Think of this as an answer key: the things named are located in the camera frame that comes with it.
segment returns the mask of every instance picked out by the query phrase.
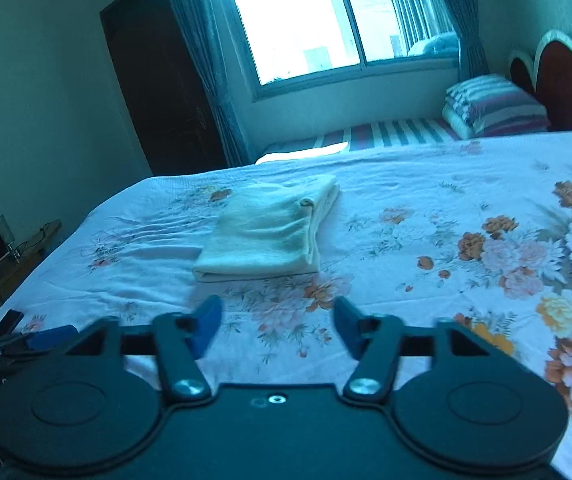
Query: blue curtain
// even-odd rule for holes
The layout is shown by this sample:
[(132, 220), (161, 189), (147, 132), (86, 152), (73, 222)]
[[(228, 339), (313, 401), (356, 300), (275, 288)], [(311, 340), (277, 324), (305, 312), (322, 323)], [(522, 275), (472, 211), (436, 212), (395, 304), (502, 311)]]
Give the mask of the blue curtain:
[(226, 67), (211, 0), (170, 0), (188, 51), (201, 78), (228, 165), (251, 163), (228, 94)]
[(488, 62), (479, 38), (479, 0), (444, 0), (459, 37), (459, 78), (488, 73)]
[(406, 54), (421, 40), (453, 30), (441, 0), (393, 0)]

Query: circular pad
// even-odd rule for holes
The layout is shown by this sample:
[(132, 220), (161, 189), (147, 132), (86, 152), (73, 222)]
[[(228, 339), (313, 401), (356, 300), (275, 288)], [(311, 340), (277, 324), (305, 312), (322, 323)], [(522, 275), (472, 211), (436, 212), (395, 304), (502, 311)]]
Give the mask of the circular pad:
[(92, 470), (140, 443), (159, 413), (159, 394), (120, 359), (46, 358), (0, 388), (0, 454), (42, 470)]
[(79, 426), (90, 422), (106, 406), (106, 395), (87, 383), (60, 383), (46, 386), (35, 395), (32, 413), (53, 426)]
[(563, 398), (507, 356), (471, 359), (437, 365), (395, 393), (403, 435), (422, 454), (472, 474), (551, 460), (568, 423)]
[(448, 395), (452, 412), (472, 424), (507, 424), (521, 411), (521, 397), (510, 388), (496, 383), (469, 383)]

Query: pillow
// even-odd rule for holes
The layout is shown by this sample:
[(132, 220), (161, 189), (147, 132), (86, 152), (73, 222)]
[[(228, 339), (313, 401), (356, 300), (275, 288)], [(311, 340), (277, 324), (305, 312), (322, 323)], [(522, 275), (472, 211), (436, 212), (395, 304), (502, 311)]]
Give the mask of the pillow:
[(444, 106), (441, 115), (462, 140), (476, 137), (474, 130), (466, 124), (466, 121), (464, 121), (449, 104)]
[(408, 51), (408, 56), (422, 56), (423, 54), (445, 54), (459, 51), (459, 38), (454, 32), (437, 34), (427, 40), (419, 40)]
[(451, 86), (446, 104), (470, 126), (475, 136), (546, 131), (546, 107), (499, 75), (480, 76)]

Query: white bedsheet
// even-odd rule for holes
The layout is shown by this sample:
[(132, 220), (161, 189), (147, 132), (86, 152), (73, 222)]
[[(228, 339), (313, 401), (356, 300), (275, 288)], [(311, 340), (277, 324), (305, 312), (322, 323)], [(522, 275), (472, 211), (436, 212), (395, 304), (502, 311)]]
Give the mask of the white bedsheet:
[[(236, 189), (327, 173), (341, 192), (319, 230), (320, 274), (195, 282), (192, 265)], [(14, 308), (25, 331), (102, 316), (144, 324), (210, 294), (226, 306), (200, 362), (213, 385), (343, 385), (355, 362), (329, 309), (346, 295), (416, 326), (454, 317), (557, 384), (572, 413), (572, 133), (151, 178), (90, 213), (0, 319)], [(150, 360), (129, 364), (155, 380)], [(400, 383), (425, 365), (403, 360)], [(572, 479), (572, 420), (554, 464)]]

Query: headboard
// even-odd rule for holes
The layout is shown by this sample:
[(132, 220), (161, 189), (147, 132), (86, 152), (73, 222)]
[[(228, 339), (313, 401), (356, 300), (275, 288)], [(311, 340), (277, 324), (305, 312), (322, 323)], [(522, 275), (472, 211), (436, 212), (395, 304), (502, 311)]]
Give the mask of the headboard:
[(560, 30), (547, 32), (536, 50), (534, 62), (528, 54), (510, 54), (512, 82), (548, 110), (551, 131), (572, 130), (572, 38)]

